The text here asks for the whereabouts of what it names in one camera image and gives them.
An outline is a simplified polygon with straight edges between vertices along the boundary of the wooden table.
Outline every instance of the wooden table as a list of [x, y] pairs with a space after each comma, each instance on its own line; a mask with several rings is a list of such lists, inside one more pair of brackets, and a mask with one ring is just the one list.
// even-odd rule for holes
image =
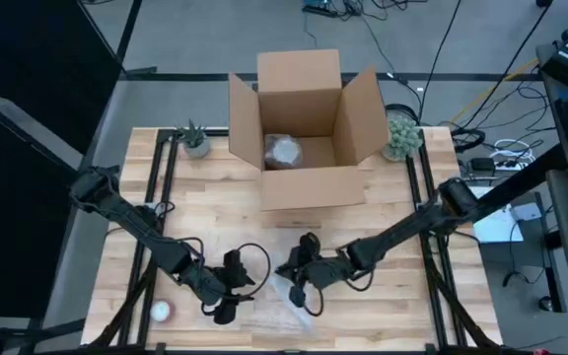
[[[424, 132], [435, 183], [458, 176], [449, 130], [434, 127], [424, 128]], [[156, 135], [156, 128], [135, 128], [132, 132], [120, 189], [133, 204], [144, 200]], [[168, 152], [164, 152], [157, 201], [167, 157]], [[419, 164], [416, 168], [424, 195]], [[275, 267], [308, 231], [319, 236], [322, 253], [330, 254], [334, 248], [372, 236], [413, 212], [405, 163], [389, 163], [376, 154], [362, 162], [359, 170], [366, 179], [366, 204], [260, 212], [256, 188], [259, 171], [229, 153], [227, 138], [212, 138], [212, 151], [205, 160], [190, 161], [179, 151], [171, 196], [177, 209], [167, 219], [165, 235], [198, 236], [205, 243], [207, 264], [212, 266], [222, 264], [226, 251], [256, 242], [270, 252]], [[462, 230], [472, 233], [470, 226]], [[134, 249], [135, 239], [126, 233], [115, 232], [106, 238], [83, 343], [96, 338], [122, 304]], [[500, 343], [477, 244], [455, 235], [449, 253], [461, 302], [486, 334]], [[262, 279], [266, 265], [258, 250], [244, 248], [243, 262], [254, 280]], [[436, 343], [417, 238], [387, 253], [368, 291], [355, 292], [344, 283], [325, 289], [325, 311], [319, 318], [292, 307], [287, 299], [289, 287], [289, 282], [271, 275], [254, 302], [239, 306], [234, 322], [217, 325], [201, 314], [200, 302], [191, 291], [178, 287], [160, 272], [155, 298], [174, 304], [175, 314], [165, 323], [151, 321], [147, 347], [166, 342], [168, 349], [200, 350], [423, 350], [425, 343]], [[309, 291], [309, 298], [310, 308], [316, 309], [318, 296]], [[131, 342], [140, 314], [141, 302], [131, 327]], [[445, 314], [449, 340], [454, 343], [446, 308]]]

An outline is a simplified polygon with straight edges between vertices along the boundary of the clear plastic bag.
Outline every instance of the clear plastic bag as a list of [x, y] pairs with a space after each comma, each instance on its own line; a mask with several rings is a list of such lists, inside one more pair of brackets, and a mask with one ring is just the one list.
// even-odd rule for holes
[[295, 169], [302, 164], [302, 146], [288, 134], [264, 136], [264, 164], [273, 170]]

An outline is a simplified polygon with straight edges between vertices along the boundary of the white pot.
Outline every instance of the white pot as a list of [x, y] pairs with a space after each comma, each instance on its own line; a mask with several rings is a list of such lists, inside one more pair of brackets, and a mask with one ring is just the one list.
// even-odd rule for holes
[[211, 146], [209, 144], [209, 138], [203, 138], [203, 143], [196, 148], [190, 148], [186, 145], [183, 145], [183, 149], [185, 149], [185, 153], [191, 159], [201, 159], [209, 153]]

